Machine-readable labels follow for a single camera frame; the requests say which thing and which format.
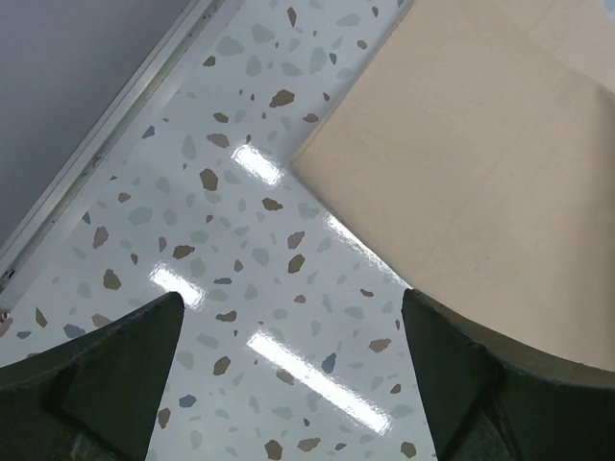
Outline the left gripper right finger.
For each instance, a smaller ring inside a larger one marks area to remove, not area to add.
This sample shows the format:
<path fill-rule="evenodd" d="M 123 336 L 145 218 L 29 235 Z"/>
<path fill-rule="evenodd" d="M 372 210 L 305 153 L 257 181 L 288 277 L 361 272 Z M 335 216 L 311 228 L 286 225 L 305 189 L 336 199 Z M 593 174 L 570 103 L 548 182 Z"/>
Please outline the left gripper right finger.
<path fill-rule="evenodd" d="M 407 289 L 406 340 L 440 460 L 611 460 L 614 375 Z"/>

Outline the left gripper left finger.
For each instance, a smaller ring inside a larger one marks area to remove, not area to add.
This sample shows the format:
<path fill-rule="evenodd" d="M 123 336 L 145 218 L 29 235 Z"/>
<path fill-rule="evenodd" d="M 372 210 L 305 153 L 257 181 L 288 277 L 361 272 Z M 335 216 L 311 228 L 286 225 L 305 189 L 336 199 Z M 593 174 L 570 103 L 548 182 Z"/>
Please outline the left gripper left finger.
<path fill-rule="evenodd" d="M 3 367 L 2 459 L 145 459 L 184 315 L 169 292 Z"/>

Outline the beige surgical wrap cloth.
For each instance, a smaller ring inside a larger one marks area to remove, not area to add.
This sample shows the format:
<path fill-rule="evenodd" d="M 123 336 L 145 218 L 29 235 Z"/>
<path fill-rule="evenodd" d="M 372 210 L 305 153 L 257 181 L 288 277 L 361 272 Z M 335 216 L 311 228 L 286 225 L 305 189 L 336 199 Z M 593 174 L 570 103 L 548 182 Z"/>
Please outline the beige surgical wrap cloth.
<path fill-rule="evenodd" d="M 416 2 L 292 165 L 413 287 L 613 369 L 612 2 Z"/>

